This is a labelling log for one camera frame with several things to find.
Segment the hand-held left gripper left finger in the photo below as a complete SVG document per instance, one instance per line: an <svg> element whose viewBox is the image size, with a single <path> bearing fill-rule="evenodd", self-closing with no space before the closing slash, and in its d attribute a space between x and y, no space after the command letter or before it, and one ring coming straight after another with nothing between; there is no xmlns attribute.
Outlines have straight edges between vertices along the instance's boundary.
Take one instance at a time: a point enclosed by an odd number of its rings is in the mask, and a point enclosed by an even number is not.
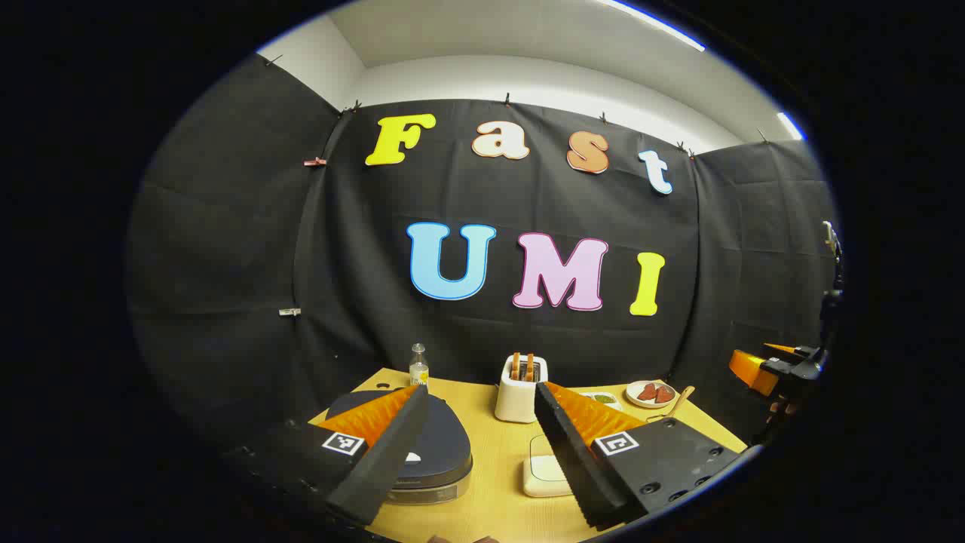
<svg viewBox="0 0 965 543"><path fill-rule="evenodd" d="M226 460L287 508L368 526L413 450L428 405L427 386L406 386L324 422L283 423L230 448Z"/></svg>

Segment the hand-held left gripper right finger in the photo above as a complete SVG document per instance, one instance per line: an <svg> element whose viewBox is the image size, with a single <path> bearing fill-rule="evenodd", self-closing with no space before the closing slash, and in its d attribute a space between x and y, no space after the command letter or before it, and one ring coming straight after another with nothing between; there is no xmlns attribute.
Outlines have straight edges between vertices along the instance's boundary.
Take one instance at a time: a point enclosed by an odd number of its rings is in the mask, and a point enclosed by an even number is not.
<svg viewBox="0 0 965 543"><path fill-rule="evenodd" d="M535 386L535 415L594 529L647 523L710 492L761 454L737 452L676 417L654 422L565 386Z"/></svg>

